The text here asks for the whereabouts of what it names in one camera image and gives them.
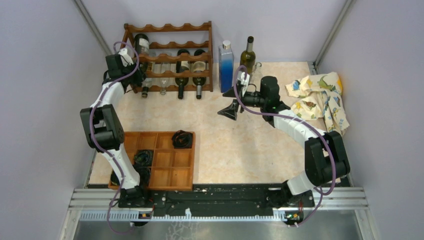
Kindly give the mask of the clear tall glass bottle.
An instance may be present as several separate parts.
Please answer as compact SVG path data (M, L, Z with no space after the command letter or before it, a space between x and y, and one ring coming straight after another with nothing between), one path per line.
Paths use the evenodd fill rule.
M252 73L250 77L250 84L260 84L260 81L263 77L262 74L262 63L256 62L254 67L252 68Z

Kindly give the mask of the clear square glass bottle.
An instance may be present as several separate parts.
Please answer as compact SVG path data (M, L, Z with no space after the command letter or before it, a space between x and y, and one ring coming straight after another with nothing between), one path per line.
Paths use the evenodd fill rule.
M169 71L170 68L171 68L171 63L169 61L164 61L160 65L160 73L163 74L166 71ZM160 78L160 87L161 87L160 94L161 95L166 95L169 79L170 79L169 77Z

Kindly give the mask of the green wine bottle white label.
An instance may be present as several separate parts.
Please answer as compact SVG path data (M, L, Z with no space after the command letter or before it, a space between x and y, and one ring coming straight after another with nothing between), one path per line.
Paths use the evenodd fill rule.
M190 52L187 49L180 49L177 52L177 55L181 55L183 53L190 54ZM190 70L190 63L187 60L178 61L176 63L176 73L183 73L184 71ZM182 100L184 98L184 90L185 86L188 84L189 78L188 77L176 77L175 83L178 85L178 95L177 98L179 100Z

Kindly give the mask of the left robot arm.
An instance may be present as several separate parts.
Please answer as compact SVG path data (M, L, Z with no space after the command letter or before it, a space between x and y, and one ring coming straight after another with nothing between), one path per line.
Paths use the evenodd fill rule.
M150 193L141 185L140 174L130 162L124 147L125 133L115 106L124 96L127 87L143 82L144 74L138 61L133 61L127 49L108 55L108 70L101 92L95 102L80 111L88 145L101 153L118 177L118 191L122 201L131 200L138 207L149 203Z

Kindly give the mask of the tall green wine bottle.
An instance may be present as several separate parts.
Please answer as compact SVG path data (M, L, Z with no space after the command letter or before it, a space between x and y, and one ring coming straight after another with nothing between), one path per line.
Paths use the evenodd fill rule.
M247 44L246 44L246 49L241 53L240 55L240 61L239 61L239 65L240 66L245 66L247 73L249 75L252 74L253 72L253 67L256 63L256 54L253 51L253 43L254 43L254 37L253 36L249 36L247 38Z

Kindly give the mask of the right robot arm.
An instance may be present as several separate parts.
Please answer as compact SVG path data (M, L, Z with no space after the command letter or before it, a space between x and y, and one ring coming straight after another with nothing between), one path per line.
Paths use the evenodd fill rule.
M333 183L350 173L350 164L342 136L337 131L325 132L305 122L280 99L280 87L274 76L260 80L260 88L248 91L249 77L239 73L234 86L223 93L232 98L230 106L218 114L236 120L237 114L250 107L259 108L259 115L272 127L283 131L304 149L304 170L282 184L281 199L295 206L303 193Z

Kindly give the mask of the dark bottle brown label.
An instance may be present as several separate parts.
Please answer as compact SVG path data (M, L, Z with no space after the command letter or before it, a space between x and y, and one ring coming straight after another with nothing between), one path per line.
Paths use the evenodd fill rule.
M147 35L138 33L134 37L134 47L138 55L143 54L149 56L150 41Z

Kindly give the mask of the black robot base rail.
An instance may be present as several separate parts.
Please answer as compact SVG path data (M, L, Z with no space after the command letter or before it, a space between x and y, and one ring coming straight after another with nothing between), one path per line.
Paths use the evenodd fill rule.
M311 190L292 195L282 183L194 184L192 190L148 190L122 194L119 208L153 208L155 217L268 217L274 209L314 207Z

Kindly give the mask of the clear liquor bottle black cap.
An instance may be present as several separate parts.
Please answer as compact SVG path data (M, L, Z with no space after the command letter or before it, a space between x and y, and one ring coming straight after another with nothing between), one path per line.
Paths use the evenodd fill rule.
M154 66L155 66L155 62L152 62L152 61L148 62L147 65L146 65L146 71L152 72L153 69L154 69ZM142 98L145 99L145 98L148 97L149 89L152 86L152 81L153 81L153 79L150 78L150 77L146 77L146 79L143 81L142 91L141 91L141 97Z

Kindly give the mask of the green wine bottle dark label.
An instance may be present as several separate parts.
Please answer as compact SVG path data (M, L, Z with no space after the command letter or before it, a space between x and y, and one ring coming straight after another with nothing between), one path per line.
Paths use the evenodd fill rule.
M200 56L203 53L205 53L205 51L203 49L198 49L194 52L194 55ZM206 62L203 61L203 60L198 60L198 61L195 61L192 64L191 70L192 70L193 73L201 73L204 70L206 70L206 68L207 68ZM198 100L200 100L202 98L203 85L206 83L206 77L195 76L195 77L192 78L192 81L196 86L196 98Z

